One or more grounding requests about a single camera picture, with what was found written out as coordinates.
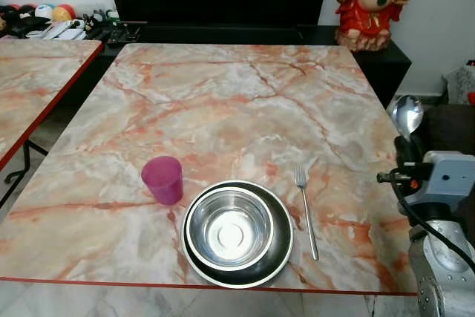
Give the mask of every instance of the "stainless steel bowl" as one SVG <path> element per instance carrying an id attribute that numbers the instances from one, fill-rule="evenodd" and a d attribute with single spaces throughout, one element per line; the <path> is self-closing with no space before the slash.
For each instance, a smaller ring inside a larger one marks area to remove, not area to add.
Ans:
<path id="1" fill-rule="evenodd" d="M 239 272 L 220 271 L 203 264 L 192 252 L 185 234 L 189 212 L 197 200 L 206 193 L 223 187 L 238 187 L 256 194 L 269 207 L 274 222 L 274 238 L 267 253 L 259 262 Z M 222 287 L 247 289 L 265 284 L 285 267 L 293 245 L 292 221 L 285 205 L 270 190 L 242 180 L 224 181 L 208 187 L 190 205 L 183 220 L 181 241 L 186 259 L 202 278 Z"/>
<path id="2" fill-rule="evenodd" d="M 222 187 L 201 195 L 189 211 L 186 239 L 205 265 L 238 271 L 257 263 L 274 236 L 267 205 L 239 187 Z"/>

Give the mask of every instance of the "metal spoon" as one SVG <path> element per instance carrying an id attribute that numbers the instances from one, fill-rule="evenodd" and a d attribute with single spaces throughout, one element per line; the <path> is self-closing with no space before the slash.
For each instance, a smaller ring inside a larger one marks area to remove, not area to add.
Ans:
<path id="1" fill-rule="evenodd" d="M 396 130 L 410 142 L 410 134 L 421 124 L 424 108 L 419 99 L 403 96 L 395 101 L 389 110 Z"/>

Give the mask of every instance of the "black cable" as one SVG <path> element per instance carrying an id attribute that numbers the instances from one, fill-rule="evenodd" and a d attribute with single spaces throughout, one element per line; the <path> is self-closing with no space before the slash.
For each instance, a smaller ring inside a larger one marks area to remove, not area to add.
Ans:
<path id="1" fill-rule="evenodd" d="M 468 256 L 463 250 L 461 250 L 457 245 L 449 241 L 444 235 L 437 232 L 432 226 L 430 226 L 427 222 L 422 220 L 414 211 L 413 209 L 407 204 L 404 196 L 402 195 L 401 191 L 397 186 L 396 182 L 396 173 L 400 173 L 398 169 L 392 169 L 389 173 L 389 178 L 391 182 L 391 186 L 393 187 L 394 193 L 398 198 L 399 203 L 401 204 L 402 208 L 406 211 L 407 215 L 414 219 L 422 228 L 425 229 L 426 232 L 432 234 L 434 237 L 438 238 L 442 243 L 444 243 L 448 249 L 455 252 L 462 260 L 467 263 L 467 265 L 472 269 L 475 274 L 475 262 Z"/>

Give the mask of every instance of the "table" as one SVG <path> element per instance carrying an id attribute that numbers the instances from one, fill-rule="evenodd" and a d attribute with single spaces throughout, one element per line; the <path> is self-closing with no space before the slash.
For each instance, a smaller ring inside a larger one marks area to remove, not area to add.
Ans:
<path id="1" fill-rule="evenodd" d="M 0 169 L 24 143 L 26 171 L 29 146 L 46 154 L 28 137 L 101 49 L 98 41 L 0 41 Z"/>
<path id="2" fill-rule="evenodd" d="M 180 246 L 183 213 L 217 181 L 271 189 L 294 223 L 271 289 L 414 294 L 407 219 L 376 173 L 394 166 L 389 118 L 346 48 L 127 45 L 0 226 L 4 280 L 203 287 Z M 184 197 L 156 203 L 152 157 L 183 164 Z M 321 256 L 309 253 L 294 162 Z"/>

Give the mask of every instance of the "tiled floor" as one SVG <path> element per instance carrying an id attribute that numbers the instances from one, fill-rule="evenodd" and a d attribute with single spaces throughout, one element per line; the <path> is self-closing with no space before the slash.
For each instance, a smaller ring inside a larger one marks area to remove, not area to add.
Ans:
<path id="1" fill-rule="evenodd" d="M 54 111 L 31 139 L 49 150 L 71 120 L 73 111 Z M 0 209 L 0 221 L 10 210 L 43 156 L 31 152 L 31 170 Z M 23 166 L 22 151 L 0 171 L 4 177 Z M 106 287 L 63 284 L 23 284 L 0 281 L 0 317 L 413 317 L 416 298 L 270 293 L 231 290 L 189 290 L 146 287 Z"/>

